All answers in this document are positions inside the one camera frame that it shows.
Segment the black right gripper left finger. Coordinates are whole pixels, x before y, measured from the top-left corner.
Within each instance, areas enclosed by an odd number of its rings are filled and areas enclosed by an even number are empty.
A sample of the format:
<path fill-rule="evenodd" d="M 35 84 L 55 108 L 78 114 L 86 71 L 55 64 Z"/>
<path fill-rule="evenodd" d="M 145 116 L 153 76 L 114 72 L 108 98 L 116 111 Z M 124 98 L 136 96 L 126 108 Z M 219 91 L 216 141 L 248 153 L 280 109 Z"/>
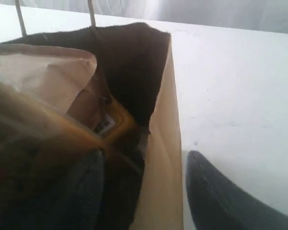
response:
<path fill-rule="evenodd" d="M 92 230 L 104 187 L 104 153 L 93 150 L 52 188 L 51 230 Z"/>

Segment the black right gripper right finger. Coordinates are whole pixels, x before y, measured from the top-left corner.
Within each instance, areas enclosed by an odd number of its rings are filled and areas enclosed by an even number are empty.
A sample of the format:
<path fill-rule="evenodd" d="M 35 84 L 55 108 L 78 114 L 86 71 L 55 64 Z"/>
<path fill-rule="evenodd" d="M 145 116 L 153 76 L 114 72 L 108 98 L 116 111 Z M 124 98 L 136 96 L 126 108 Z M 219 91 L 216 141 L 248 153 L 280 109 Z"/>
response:
<path fill-rule="evenodd" d="M 288 230 L 288 216 L 243 191 L 204 155 L 186 159 L 186 192 L 198 230 Z"/>

